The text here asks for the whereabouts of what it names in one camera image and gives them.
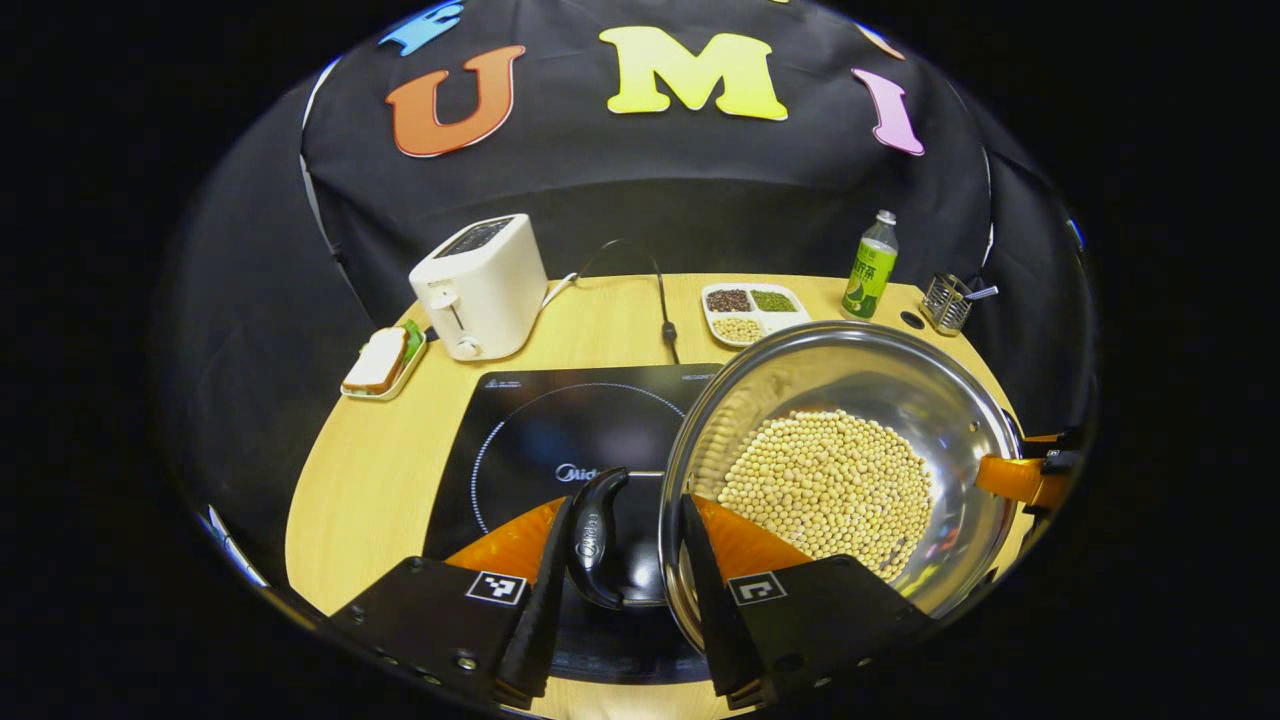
induction cooktop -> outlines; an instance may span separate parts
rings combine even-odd
[[[596,473],[663,470],[685,413],[719,365],[488,373],[444,465],[422,555],[443,560]],[[632,478],[613,505],[620,589],[660,601],[660,480]],[[710,675],[664,605],[607,610],[566,578],[550,674],[596,683],[687,683]]]

stainless steel pot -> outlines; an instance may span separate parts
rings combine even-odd
[[[704,642],[680,498],[716,500],[740,438],[791,410],[837,410],[878,420],[908,438],[933,473],[924,539],[891,583],[941,618],[988,571],[1015,503],[974,487],[984,455],[1019,457],[1018,433],[982,384],[937,347],[872,323],[820,322],[748,347],[710,380],[685,418],[667,462],[658,556],[672,614],[694,647]]]

midea logo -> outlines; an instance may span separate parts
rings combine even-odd
[[[586,524],[582,525],[582,539],[577,541],[577,544],[573,546],[573,551],[577,552],[585,568],[591,568],[599,560],[602,539],[600,516],[590,512],[586,516]]]
[[[566,462],[559,468],[556,468],[556,479],[562,483],[572,483],[575,480],[590,480],[599,473],[595,468],[590,470],[579,469],[577,465],[572,462]]]

toast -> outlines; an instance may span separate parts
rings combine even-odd
[[[408,331],[404,328],[383,328],[375,332],[342,380],[342,387],[366,395],[387,392],[399,375],[407,347]]]

white plate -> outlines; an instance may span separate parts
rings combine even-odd
[[[716,292],[717,290],[741,290],[746,293],[746,302],[750,305],[750,310],[746,313],[714,313],[707,306],[707,296]],[[795,306],[795,313],[768,313],[760,310],[755,304],[755,297],[751,295],[753,290],[777,292],[791,301]],[[781,284],[772,283],[712,283],[703,287],[703,315],[707,318],[707,327],[716,336],[716,340],[723,342],[724,345],[732,347],[746,347],[751,345],[750,342],[731,341],[724,336],[716,332],[716,320],[726,318],[742,318],[755,320],[760,325],[760,332],[763,334],[776,333],[782,328],[790,328],[791,325],[799,325],[800,323],[808,323],[813,318],[809,316],[809,311],[804,309],[804,304],[796,297],[796,293],[791,292],[791,288],[783,287]]]
[[[381,402],[387,402],[388,400],[394,398],[397,395],[399,395],[399,391],[404,388],[404,383],[408,380],[408,377],[413,374],[413,368],[417,368],[417,364],[422,361],[422,356],[426,355],[426,346],[430,343],[426,342],[425,337],[426,333],[422,334],[424,334],[422,345],[417,347],[417,352],[415,352],[413,357],[410,359],[408,365],[406,365],[404,369],[401,370],[399,377],[396,378],[396,382],[392,383],[392,387],[387,388],[387,392],[381,395],[361,395],[358,392],[351,392],[349,389],[342,387],[342,383],[338,383],[338,391],[352,400],[379,400]]]

